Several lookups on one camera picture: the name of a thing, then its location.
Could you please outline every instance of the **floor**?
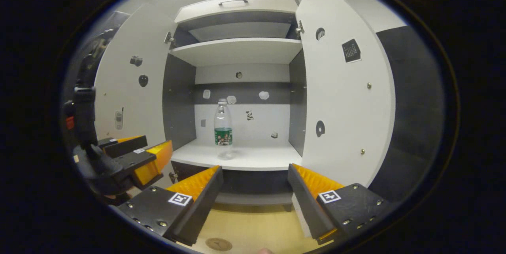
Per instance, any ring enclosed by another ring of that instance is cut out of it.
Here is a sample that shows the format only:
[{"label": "floor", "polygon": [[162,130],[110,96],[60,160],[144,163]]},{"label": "floor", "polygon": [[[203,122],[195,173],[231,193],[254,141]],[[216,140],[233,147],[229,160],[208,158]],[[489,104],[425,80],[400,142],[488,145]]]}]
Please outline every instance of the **floor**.
[{"label": "floor", "polygon": [[[211,249],[206,245],[209,238],[227,240],[232,244],[232,249]],[[281,205],[240,207],[217,203],[210,211],[197,243],[190,248],[206,254],[256,254],[267,247],[275,254],[297,254],[321,246],[324,245],[304,237],[293,208],[287,212]]]}]

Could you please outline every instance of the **cabinet door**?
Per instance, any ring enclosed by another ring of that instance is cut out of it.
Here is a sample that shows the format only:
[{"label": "cabinet door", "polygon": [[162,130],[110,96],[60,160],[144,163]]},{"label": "cabinet door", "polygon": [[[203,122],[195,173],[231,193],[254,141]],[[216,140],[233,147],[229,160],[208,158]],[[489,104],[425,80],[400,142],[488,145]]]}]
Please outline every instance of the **cabinet door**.
[{"label": "cabinet door", "polygon": [[[344,185],[369,186],[394,126],[395,91],[385,51],[345,0],[301,0],[296,19],[304,28],[307,73],[302,166]],[[345,60],[342,45],[350,40],[356,41],[360,60]],[[320,137],[319,121],[324,124]]]},{"label": "cabinet door", "polygon": [[[156,7],[145,4],[120,27],[96,72],[95,128],[97,137],[124,138],[146,135],[148,146],[166,140],[162,116],[162,88],[169,44],[177,24]],[[130,64],[142,58],[140,66]],[[142,87],[141,75],[148,83]],[[123,112],[123,126],[116,124]]]}]

